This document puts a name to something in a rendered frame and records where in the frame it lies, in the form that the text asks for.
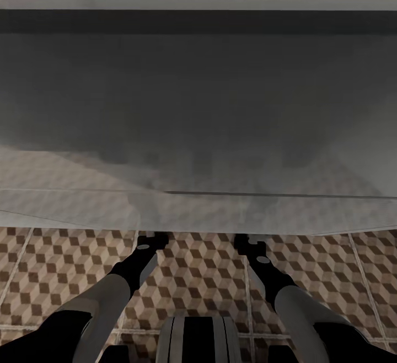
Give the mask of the robot trunk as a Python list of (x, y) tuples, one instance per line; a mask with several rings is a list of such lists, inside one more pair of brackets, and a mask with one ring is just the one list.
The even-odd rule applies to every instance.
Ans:
[(166, 317), (155, 363), (242, 363), (230, 317)]

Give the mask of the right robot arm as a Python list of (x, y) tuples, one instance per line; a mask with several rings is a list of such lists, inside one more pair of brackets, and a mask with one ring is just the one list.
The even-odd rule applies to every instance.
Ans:
[(283, 323), (303, 363), (397, 363), (397, 355), (372, 345), (348, 320), (312, 298), (266, 256), (271, 234), (234, 238), (249, 260), (248, 274)]

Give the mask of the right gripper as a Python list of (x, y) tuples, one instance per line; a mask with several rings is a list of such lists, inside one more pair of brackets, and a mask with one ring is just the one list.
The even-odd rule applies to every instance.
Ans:
[(266, 253), (266, 243), (263, 241), (258, 241), (257, 245), (252, 245), (247, 241), (238, 241), (237, 238), (234, 238), (234, 249), (238, 249), (239, 255), (246, 255), (248, 258), (249, 253), (252, 250), (260, 250), (264, 254)]

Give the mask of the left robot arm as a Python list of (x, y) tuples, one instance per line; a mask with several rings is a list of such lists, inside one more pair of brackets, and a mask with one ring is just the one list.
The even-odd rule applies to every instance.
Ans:
[(135, 253), (53, 311), (26, 336), (0, 346), (0, 363), (95, 363), (135, 290), (158, 262), (168, 235), (139, 236)]

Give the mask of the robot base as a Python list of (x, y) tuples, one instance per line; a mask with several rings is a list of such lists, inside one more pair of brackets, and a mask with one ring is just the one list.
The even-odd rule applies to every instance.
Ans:
[[(268, 363), (298, 363), (289, 345), (270, 345)], [(109, 345), (99, 363), (129, 363), (127, 345)]]

